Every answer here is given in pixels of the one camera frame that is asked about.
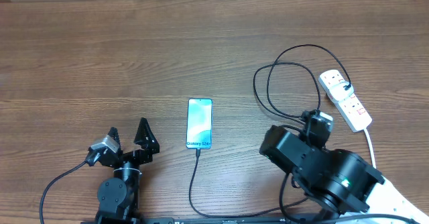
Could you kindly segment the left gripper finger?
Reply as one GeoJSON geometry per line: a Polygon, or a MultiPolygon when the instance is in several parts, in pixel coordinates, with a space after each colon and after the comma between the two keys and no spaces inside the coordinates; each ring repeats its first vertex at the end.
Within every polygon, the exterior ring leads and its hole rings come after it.
{"type": "Polygon", "coordinates": [[[147,119],[144,117],[140,119],[133,143],[147,150],[160,149],[160,145],[152,133],[147,119]]]}
{"type": "Polygon", "coordinates": [[[111,127],[108,134],[107,134],[115,143],[115,151],[118,152],[121,150],[121,142],[119,137],[119,132],[116,127],[111,127]]]}

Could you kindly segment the Samsung Galaxy smartphone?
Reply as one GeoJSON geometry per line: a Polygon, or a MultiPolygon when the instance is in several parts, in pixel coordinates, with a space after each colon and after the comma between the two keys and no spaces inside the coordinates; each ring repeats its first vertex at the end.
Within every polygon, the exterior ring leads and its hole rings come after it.
{"type": "Polygon", "coordinates": [[[212,146],[212,99],[189,99],[186,128],[188,149],[210,149],[212,146]]]}

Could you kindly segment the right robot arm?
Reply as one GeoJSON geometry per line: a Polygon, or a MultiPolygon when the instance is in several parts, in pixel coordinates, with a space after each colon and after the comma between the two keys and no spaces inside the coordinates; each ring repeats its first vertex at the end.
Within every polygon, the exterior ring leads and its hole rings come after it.
{"type": "Polygon", "coordinates": [[[333,119],[305,111],[295,135],[285,126],[267,131],[259,153],[292,176],[322,210],[312,223],[427,223],[428,216],[408,201],[382,173],[348,150],[325,147],[333,119]]]}

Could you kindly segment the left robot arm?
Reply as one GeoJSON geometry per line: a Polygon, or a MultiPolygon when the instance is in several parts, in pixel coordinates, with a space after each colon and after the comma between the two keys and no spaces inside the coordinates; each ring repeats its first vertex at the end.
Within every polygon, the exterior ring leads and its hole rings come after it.
{"type": "Polygon", "coordinates": [[[143,223],[139,208],[140,166],[153,161],[160,152],[160,145],[146,118],[142,117],[133,141],[140,148],[130,152],[121,149],[117,128],[95,141],[89,148],[85,162],[97,162],[113,169],[113,177],[104,180],[97,192],[99,209],[94,223],[143,223]]]}

